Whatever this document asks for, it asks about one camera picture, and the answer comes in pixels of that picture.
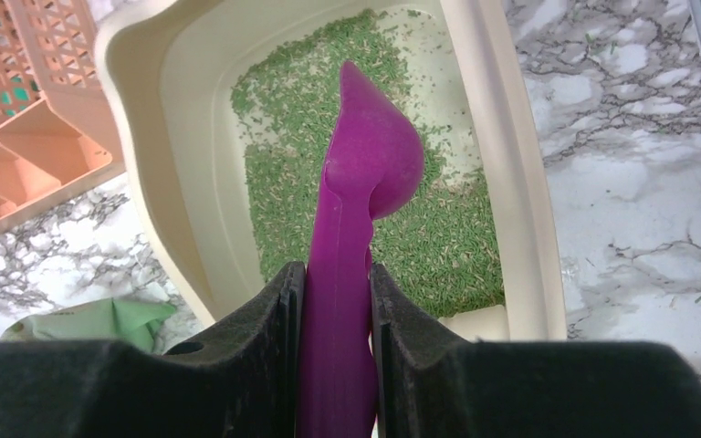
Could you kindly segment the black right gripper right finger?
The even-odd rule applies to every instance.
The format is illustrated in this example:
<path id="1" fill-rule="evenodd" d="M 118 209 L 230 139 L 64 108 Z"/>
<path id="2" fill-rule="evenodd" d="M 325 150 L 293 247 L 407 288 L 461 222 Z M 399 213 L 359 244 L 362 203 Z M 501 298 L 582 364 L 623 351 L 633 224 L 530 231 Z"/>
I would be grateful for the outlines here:
<path id="1" fill-rule="evenodd" d="M 701 383 L 674 349 L 467 341 L 370 276 L 382 437 L 701 437 Z"/>

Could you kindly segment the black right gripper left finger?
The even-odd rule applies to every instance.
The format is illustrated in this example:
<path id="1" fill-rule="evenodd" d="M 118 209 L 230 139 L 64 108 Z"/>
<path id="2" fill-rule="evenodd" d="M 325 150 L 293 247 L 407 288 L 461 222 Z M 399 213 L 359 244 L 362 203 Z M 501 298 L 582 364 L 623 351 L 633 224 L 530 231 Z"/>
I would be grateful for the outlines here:
<path id="1" fill-rule="evenodd" d="M 0 437 L 290 437 L 305 267 L 162 355 L 120 340 L 0 342 Z"/>

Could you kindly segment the green litter bag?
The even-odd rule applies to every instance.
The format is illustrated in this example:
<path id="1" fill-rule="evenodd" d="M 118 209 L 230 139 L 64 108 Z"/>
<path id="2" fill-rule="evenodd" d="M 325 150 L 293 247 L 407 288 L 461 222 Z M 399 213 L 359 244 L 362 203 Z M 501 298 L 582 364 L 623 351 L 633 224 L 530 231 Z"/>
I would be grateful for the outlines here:
<path id="1" fill-rule="evenodd" d="M 153 352 L 156 333 L 176 313 L 169 303 L 103 298 L 48 314 L 31 315 L 8 327 L 2 341 L 117 339 Z"/>

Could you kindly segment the purple litter scoop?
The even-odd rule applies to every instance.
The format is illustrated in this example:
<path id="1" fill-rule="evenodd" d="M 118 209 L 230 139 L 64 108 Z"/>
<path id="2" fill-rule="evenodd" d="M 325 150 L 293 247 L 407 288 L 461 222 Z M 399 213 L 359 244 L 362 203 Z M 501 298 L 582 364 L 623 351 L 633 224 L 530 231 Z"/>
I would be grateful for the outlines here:
<path id="1" fill-rule="evenodd" d="M 368 437 L 378 378 L 370 347 L 374 222 L 406 205 L 424 175 L 413 124 L 351 61 L 322 165 L 298 365 L 299 437 Z"/>

